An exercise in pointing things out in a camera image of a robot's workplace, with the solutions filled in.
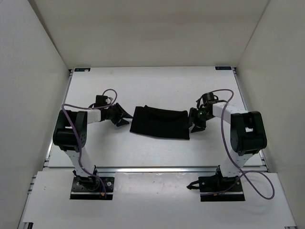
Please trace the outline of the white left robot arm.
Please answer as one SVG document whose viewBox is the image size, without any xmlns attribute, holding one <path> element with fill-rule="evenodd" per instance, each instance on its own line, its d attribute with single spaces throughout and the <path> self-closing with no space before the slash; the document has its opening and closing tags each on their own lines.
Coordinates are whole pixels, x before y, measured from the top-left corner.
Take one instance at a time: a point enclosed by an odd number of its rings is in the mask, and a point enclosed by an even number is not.
<svg viewBox="0 0 305 229">
<path fill-rule="evenodd" d="M 89 190 L 99 186 L 100 178 L 85 149 L 88 125 L 109 120 L 120 127 L 129 124 L 127 119 L 132 119 L 115 100 L 106 95 L 97 95 L 95 103 L 88 108 L 63 104 L 58 114 L 53 143 L 68 155 L 75 176 L 83 178 L 83 184 Z"/>
</svg>

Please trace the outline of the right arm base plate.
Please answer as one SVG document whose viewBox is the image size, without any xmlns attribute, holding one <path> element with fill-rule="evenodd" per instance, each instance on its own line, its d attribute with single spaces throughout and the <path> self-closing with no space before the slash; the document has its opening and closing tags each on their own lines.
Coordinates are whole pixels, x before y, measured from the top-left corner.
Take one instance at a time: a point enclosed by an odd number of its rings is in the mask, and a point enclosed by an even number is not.
<svg viewBox="0 0 305 229">
<path fill-rule="evenodd" d="M 201 202 L 239 202 L 245 201 L 242 183 L 237 176 L 223 177 L 215 174 L 210 177 L 198 177 L 191 182 L 189 190 L 199 190 Z"/>
</svg>

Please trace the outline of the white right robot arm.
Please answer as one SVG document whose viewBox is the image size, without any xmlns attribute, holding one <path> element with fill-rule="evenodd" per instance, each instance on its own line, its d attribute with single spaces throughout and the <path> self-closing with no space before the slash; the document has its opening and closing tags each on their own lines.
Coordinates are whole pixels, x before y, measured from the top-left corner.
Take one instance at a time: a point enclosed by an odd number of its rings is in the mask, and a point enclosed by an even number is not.
<svg viewBox="0 0 305 229">
<path fill-rule="evenodd" d="M 231 185 L 231 177 L 238 176 L 245 163 L 255 154 L 267 146 L 267 137 L 262 115 L 258 111 L 247 111 L 220 100 L 214 93 L 205 93 L 197 101 L 197 106 L 189 112 L 189 127 L 191 132 L 206 129 L 206 122 L 213 118 L 221 119 L 222 138 L 224 137 L 224 122 L 230 125 L 231 151 L 227 159 L 222 162 L 214 178 L 214 187 L 225 191 Z"/>
</svg>

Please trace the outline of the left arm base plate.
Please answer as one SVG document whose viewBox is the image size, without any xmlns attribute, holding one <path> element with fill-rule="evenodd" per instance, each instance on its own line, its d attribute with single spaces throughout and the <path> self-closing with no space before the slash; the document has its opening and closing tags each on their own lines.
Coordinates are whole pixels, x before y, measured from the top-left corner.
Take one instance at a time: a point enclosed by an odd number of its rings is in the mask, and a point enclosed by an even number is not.
<svg viewBox="0 0 305 229">
<path fill-rule="evenodd" d="M 73 171 L 74 178 L 71 186 L 70 199 L 72 200 L 112 200 L 115 177 L 100 177 L 105 189 L 99 179 L 94 177 L 81 177 Z"/>
</svg>

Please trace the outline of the black skirt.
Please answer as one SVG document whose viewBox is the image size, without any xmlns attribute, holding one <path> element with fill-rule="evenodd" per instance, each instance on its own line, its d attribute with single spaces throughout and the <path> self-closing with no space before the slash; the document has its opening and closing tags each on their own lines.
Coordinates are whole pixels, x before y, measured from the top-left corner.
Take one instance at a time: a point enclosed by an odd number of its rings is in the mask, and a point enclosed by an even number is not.
<svg viewBox="0 0 305 229">
<path fill-rule="evenodd" d="M 130 132 L 156 138 L 189 140 L 188 112 L 137 106 Z"/>
</svg>

